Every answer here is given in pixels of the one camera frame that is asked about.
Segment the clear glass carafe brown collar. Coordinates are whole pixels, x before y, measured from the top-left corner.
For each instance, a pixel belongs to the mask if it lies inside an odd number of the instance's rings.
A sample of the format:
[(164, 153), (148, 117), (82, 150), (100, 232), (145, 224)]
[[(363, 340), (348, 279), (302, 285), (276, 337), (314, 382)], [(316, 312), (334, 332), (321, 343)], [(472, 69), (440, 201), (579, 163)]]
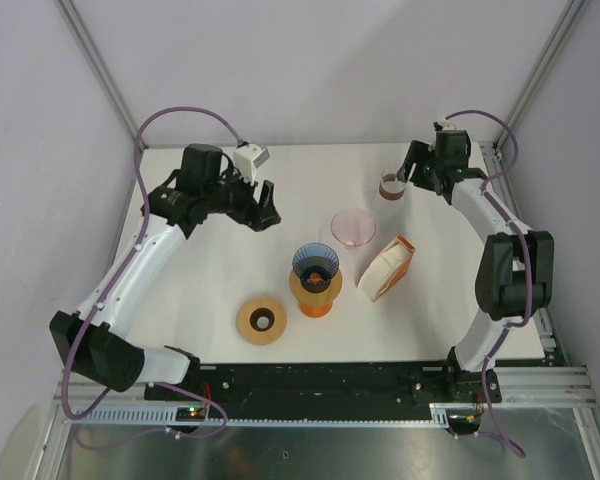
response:
[(406, 183), (395, 173), (383, 173), (379, 181), (379, 194), (388, 201), (397, 201), (404, 196)]

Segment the blue glass dripper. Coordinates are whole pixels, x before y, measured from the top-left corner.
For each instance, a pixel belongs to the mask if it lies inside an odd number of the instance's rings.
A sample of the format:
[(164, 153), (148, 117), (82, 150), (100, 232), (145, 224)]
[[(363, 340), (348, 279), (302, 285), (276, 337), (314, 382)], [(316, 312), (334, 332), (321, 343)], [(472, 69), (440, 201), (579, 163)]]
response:
[(308, 243), (295, 252), (292, 268), (302, 281), (308, 281), (312, 274), (318, 274), (322, 281), (330, 281), (339, 271), (339, 258), (328, 245)]

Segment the orange glass carafe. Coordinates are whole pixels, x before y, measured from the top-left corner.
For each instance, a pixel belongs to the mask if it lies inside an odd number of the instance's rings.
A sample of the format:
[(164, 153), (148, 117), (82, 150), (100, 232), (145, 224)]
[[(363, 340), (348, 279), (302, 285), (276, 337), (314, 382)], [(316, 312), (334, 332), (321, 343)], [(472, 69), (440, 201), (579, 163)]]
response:
[(311, 305), (304, 302), (299, 301), (298, 307), (300, 311), (307, 317), (310, 318), (321, 318), (327, 315), (332, 307), (333, 302), (322, 303), (320, 305)]

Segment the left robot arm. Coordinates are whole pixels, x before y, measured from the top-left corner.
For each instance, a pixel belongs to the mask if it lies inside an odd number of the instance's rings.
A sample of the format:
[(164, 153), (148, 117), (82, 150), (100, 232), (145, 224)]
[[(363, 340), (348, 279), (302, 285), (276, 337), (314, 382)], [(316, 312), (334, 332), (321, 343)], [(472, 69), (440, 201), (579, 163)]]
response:
[(267, 148), (242, 143), (232, 154), (190, 144), (181, 165), (151, 192), (121, 258), (73, 313), (57, 312), (50, 331), (69, 371), (124, 392), (136, 383), (165, 383), (177, 398), (194, 397), (200, 374), (192, 355), (174, 347), (140, 347), (128, 335), (150, 287), (169, 259), (212, 214), (224, 214), (254, 232), (281, 221), (274, 185), (257, 182)]

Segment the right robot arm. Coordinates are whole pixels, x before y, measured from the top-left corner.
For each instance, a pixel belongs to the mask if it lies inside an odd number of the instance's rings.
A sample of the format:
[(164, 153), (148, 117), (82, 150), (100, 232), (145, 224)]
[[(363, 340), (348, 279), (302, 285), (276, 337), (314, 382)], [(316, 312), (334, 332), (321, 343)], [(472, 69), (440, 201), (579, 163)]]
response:
[(469, 165), (471, 140), (464, 130), (437, 123), (431, 143), (413, 141), (397, 171), (401, 181), (443, 198), (466, 219), (483, 244), (474, 293), (478, 310), (467, 333), (452, 347), (452, 367), (441, 376), (443, 393), (464, 401), (477, 389), (509, 332), (530, 323), (552, 298), (555, 242), (547, 231), (522, 222)]

